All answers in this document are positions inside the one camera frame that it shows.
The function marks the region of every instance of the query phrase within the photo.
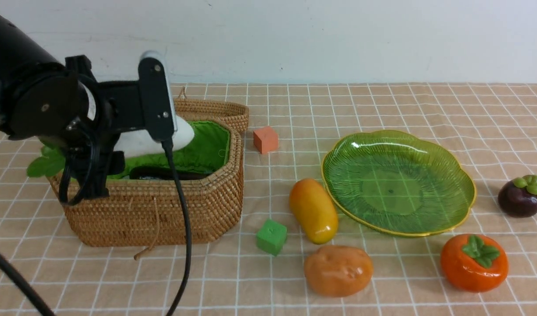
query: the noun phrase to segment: persimmon calyx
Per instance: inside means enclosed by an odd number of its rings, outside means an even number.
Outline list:
[[[490,268],[493,265],[493,260],[501,255],[495,246],[485,244],[483,239],[477,235],[470,235],[467,244],[461,247],[461,251],[485,269]]]

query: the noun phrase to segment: toy block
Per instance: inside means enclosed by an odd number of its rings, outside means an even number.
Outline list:
[[[270,127],[259,128],[252,133],[252,142],[261,154],[278,149],[278,134]]]
[[[288,238],[288,228],[274,220],[267,219],[256,233],[256,246],[273,256],[280,254]]]

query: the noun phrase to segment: toy fruit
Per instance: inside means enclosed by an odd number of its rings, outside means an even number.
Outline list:
[[[508,276],[508,258],[502,247],[487,236],[460,234],[449,239],[440,254],[447,280],[467,292],[487,292]]]
[[[315,179],[306,178],[294,184],[290,210],[313,244],[325,244],[335,236],[339,227],[335,205]]]
[[[499,206],[507,215],[517,218],[537,214],[537,176],[529,174],[507,182],[499,191]]]
[[[368,286],[373,264],[360,248],[326,244],[305,259],[304,274],[307,284],[317,294],[344,298]]]

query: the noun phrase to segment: robotic arm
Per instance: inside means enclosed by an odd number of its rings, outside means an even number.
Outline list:
[[[177,126],[167,72],[162,56],[148,51],[140,58],[137,81],[97,82],[86,56],[68,57],[65,65],[60,64],[0,16],[0,131],[10,140],[35,136],[61,150],[65,168],[58,198],[62,204],[74,206],[83,199],[108,196],[106,177],[125,168],[123,152],[114,151],[123,132],[145,129],[162,144],[184,213],[187,246],[184,278],[170,315],[188,279],[191,234],[184,194],[172,160],[172,136]],[[80,189],[68,200],[72,177]],[[53,316],[1,256],[0,268],[42,315]]]

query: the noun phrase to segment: basket string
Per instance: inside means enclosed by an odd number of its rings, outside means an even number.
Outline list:
[[[133,201],[133,198],[130,199],[130,204],[128,205],[129,208],[132,207],[132,201]],[[154,197],[153,202],[155,204],[155,220],[157,222],[157,226],[156,226],[156,229],[155,229],[155,237],[153,238],[153,242],[151,242],[151,244],[149,246],[147,246],[144,250],[138,252],[133,257],[134,260],[139,260],[139,258],[141,256],[143,256],[144,254],[146,254],[146,253],[150,252],[151,250],[153,250],[153,248],[155,248],[155,243],[157,242],[157,239],[159,238],[160,224],[159,224],[159,208],[157,207],[157,198]]]
[[[180,99],[181,96],[184,96],[184,98],[186,99],[186,87],[185,86],[183,86],[182,89],[180,89],[177,99]]]

